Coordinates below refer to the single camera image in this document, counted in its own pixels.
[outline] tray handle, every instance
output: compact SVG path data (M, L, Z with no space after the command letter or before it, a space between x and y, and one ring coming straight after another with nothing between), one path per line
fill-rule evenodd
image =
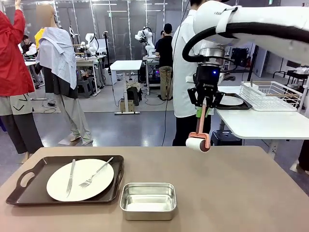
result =
M18 188L27 188L28 185L29 185L29 184L32 182L32 180L35 178L35 171L36 171L36 169L37 169L37 168L34 167L34 168L31 168L31 169L25 171L24 173L22 173L22 174L20 175L20 177L18 178L18 180L17 180L16 189L18 189ZM33 173L34 176L33 176L32 178L29 179L29 181L27 182L27 184L26 184L25 187L21 186L21 181L22 181L23 178L24 178L27 174L29 174L29 173Z
M120 167L120 170L119 170L119 173L118 173L118 176L117 176L117 179L116 179L116 186L119 185L123 176L124 176L124 164L122 164L122 166Z

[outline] knife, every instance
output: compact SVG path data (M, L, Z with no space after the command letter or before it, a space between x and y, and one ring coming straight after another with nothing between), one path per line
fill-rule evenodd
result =
M67 197L69 196L71 192L71 188L72 188L74 167L75 167L75 159L72 160L71 173L70 173L69 183L67 187Z

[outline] dish rack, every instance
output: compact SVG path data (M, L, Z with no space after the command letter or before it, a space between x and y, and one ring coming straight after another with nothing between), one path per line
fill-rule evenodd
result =
M303 94L275 81L243 81L240 96L256 111L296 111Z

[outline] metal tray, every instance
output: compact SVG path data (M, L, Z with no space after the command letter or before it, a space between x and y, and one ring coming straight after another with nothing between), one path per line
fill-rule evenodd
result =
M99 159L107 161L114 157L110 165L114 169L114 178L111 184L100 194L85 201L59 202L51 198L46 190L48 179L62 166L72 162L72 159ZM34 173L26 187L21 186L21 181L28 173ZM118 188L124 174L124 158L122 156L54 156L41 159L32 169L25 171L17 180L16 188L6 199L8 204L18 206L38 205L81 205L81 204L105 204L115 200Z
M172 220L176 209L176 194L168 183L129 183L122 191L120 208L126 220Z
M243 104L235 105L235 106L226 106L226 105L218 105L216 109L218 110L249 110L252 108L252 105L244 100L241 96L236 93L225 93L226 96L235 97L243 100Z

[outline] dinner plate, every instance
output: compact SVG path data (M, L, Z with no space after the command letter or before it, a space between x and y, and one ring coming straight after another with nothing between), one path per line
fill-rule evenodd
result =
M72 163L59 168L47 182L49 196L61 202L83 201L103 192L113 180L114 170L107 164L98 174L92 178L92 183L82 188L79 185L89 179L106 162L100 159L82 159L75 162L73 182L69 196L67 187L69 183Z
M221 105L229 105L229 106L235 106L235 105L241 105L243 104L243 100L231 96L223 96L221 102Z

